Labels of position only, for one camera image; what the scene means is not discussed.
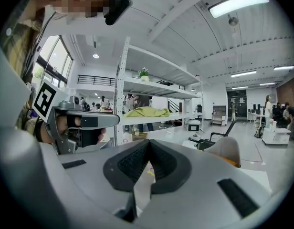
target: wooden wall panel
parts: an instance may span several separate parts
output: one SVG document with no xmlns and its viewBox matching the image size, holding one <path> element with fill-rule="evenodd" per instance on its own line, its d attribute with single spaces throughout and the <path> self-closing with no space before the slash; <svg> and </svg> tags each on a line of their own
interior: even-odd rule
<svg viewBox="0 0 294 229">
<path fill-rule="evenodd" d="M 294 106 L 294 78 L 276 88 L 276 93 L 278 102 L 281 104 L 289 102 L 291 106 Z"/>
</svg>

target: fluorescent light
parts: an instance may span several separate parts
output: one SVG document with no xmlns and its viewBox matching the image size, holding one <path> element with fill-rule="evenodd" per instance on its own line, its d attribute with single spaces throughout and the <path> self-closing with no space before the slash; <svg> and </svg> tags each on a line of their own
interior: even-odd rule
<svg viewBox="0 0 294 229">
<path fill-rule="evenodd" d="M 245 89 L 245 88 L 248 88 L 248 87 L 247 86 L 233 87 L 232 90 L 235 90 L 235 89 Z"/>
<path fill-rule="evenodd" d="M 294 68 L 294 65 L 290 66 L 278 66 L 275 67 L 273 70 L 278 71 L 278 70 L 292 70 Z"/>
<path fill-rule="evenodd" d="M 260 86 L 268 86 L 268 85 L 274 85 L 275 82 L 271 82 L 271 83 L 262 83 L 260 84 Z"/>
<path fill-rule="evenodd" d="M 254 4 L 267 3 L 269 0 L 225 0 L 209 8 L 214 18 Z"/>
<path fill-rule="evenodd" d="M 233 74 L 233 75 L 231 75 L 231 77 L 237 77 L 237 76 L 255 74 L 255 73 L 256 73 L 256 71 L 249 71 L 249 72 L 244 72 L 244 73 L 239 73 L 239 74 Z"/>
</svg>

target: black chair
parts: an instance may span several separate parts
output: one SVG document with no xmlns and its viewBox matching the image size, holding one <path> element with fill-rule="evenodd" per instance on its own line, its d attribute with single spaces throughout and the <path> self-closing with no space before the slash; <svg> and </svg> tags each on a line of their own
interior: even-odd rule
<svg viewBox="0 0 294 229">
<path fill-rule="evenodd" d="M 211 147 L 215 144 L 215 142 L 212 142 L 212 137 L 213 135 L 220 135 L 220 136 L 228 136 L 230 131 L 232 130 L 233 126 L 235 125 L 236 120 L 234 120 L 231 125 L 229 126 L 228 130 L 226 133 L 218 133 L 218 132 L 212 132 L 210 135 L 210 139 L 200 139 L 199 141 L 197 141 L 197 144 L 195 145 L 197 147 L 197 149 L 199 150 L 204 150 L 208 147 Z"/>
</svg>

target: window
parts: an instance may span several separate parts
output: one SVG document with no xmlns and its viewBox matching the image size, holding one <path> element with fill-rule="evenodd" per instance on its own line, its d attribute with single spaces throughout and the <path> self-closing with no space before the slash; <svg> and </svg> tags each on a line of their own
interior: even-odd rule
<svg viewBox="0 0 294 229">
<path fill-rule="evenodd" d="M 41 82 L 46 79 L 57 87 L 65 87 L 72 61 L 73 59 L 61 36 L 49 37 L 34 65 L 33 76 L 35 81 L 39 79 Z"/>
</svg>

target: green cloth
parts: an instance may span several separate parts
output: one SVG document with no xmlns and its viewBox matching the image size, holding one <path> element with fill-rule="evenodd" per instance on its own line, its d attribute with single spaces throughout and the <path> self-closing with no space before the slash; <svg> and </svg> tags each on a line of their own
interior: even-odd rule
<svg viewBox="0 0 294 229">
<path fill-rule="evenodd" d="M 155 109 L 153 107 L 139 107 L 124 114 L 124 117 L 145 116 L 145 117 L 168 117 L 170 112 L 167 108 Z"/>
</svg>

